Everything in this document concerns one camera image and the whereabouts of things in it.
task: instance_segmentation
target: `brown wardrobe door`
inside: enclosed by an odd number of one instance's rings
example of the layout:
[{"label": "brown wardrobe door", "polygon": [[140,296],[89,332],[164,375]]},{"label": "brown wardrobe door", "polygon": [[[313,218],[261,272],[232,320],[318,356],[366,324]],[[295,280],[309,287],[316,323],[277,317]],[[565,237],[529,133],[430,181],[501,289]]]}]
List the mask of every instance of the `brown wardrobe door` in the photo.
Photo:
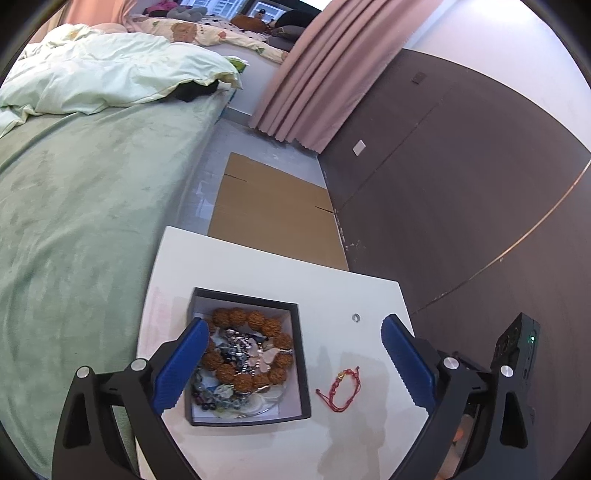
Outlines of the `brown wardrobe door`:
[{"label": "brown wardrobe door", "polygon": [[591,421],[589,212],[591,172],[502,262],[411,316],[417,336],[485,365],[519,312],[541,324],[528,396],[541,480],[560,469]]},{"label": "brown wardrobe door", "polygon": [[456,67],[443,99],[337,210],[350,269],[399,281],[411,312],[519,239],[590,157],[537,105]]},{"label": "brown wardrobe door", "polygon": [[[416,128],[452,83],[446,68],[432,66],[408,50],[394,59],[319,157],[335,209]],[[366,148],[356,156],[353,147],[359,140]]]}]

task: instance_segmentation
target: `tiled floor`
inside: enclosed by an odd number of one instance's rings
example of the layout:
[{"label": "tiled floor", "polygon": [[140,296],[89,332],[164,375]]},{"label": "tiled floor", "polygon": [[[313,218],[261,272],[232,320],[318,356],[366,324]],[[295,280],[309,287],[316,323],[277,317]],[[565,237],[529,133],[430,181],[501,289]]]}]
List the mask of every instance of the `tiled floor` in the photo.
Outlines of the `tiled floor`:
[{"label": "tiled floor", "polygon": [[238,153],[326,188],[316,154],[221,119],[213,131],[181,207],[175,226],[207,235],[230,153]]}]

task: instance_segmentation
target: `black box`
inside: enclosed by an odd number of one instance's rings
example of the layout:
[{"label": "black box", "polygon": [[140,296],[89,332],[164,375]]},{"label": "black box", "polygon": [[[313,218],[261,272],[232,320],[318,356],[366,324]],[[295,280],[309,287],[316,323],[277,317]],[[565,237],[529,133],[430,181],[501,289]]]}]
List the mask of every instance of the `black box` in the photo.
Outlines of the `black box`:
[{"label": "black box", "polygon": [[243,308],[259,310],[266,317],[279,317],[283,331],[293,337],[294,365],[290,368],[286,390],[279,403],[267,412],[253,417],[221,419],[212,412],[203,411],[194,404],[190,385],[185,389],[185,414],[193,426],[247,426],[281,423],[284,421],[309,419],[311,416],[310,393],[304,361],[300,316],[295,303],[245,297],[233,293],[195,288],[189,303],[187,321],[195,317],[210,318],[218,308]]}]

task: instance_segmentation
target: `red string bracelet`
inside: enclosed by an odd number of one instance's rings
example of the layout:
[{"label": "red string bracelet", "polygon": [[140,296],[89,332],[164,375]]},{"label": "red string bracelet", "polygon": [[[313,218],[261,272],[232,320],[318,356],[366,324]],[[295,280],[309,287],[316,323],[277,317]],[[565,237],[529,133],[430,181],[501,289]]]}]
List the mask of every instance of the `red string bracelet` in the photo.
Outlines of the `red string bracelet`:
[{"label": "red string bracelet", "polygon": [[[335,394],[336,394],[336,389],[339,386],[339,384],[341,383],[342,379],[344,379],[344,377],[346,375],[351,375],[353,377],[353,379],[355,380],[355,391],[353,392],[353,395],[351,395],[349,397],[349,399],[347,400],[347,402],[345,402],[345,406],[343,407],[337,407],[333,400],[335,399]],[[361,390],[361,380],[359,379],[359,367],[355,368],[355,371],[351,370],[350,368],[348,368],[347,370],[343,370],[342,372],[340,372],[337,376],[335,381],[333,382],[332,386],[330,387],[330,391],[329,391],[329,396],[327,397],[326,395],[324,395],[319,388],[316,388],[316,394],[322,398],[322,400],[324,400],[324,403],[326,403],[330,409],[336,413],[341,413],[345,410],[347,410],[347,408],[349,407],[349,405],[351,405],[351,402],[353,401],[353,399],[355,398],[355,395],[357,395],[359,393],[359,390]]]}]

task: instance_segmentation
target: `pink butterfly charm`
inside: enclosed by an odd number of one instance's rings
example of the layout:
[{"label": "pink butterfly charm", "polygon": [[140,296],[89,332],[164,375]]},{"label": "pink butterfly charm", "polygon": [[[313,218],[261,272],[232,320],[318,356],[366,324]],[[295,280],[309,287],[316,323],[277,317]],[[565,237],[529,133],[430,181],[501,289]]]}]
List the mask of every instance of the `pink butterfly charm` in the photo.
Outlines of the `pink butterfly charm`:
[{"label": "pink butterfly charm", "polygon": [[280,350],[278,348],[271,348],[267,351],[260,350],[256,341],[252,338],[250,339],[250,344],[248,366],[254,368],[258,364],[261,373],[266,374],[271,369],[271,364]]}]

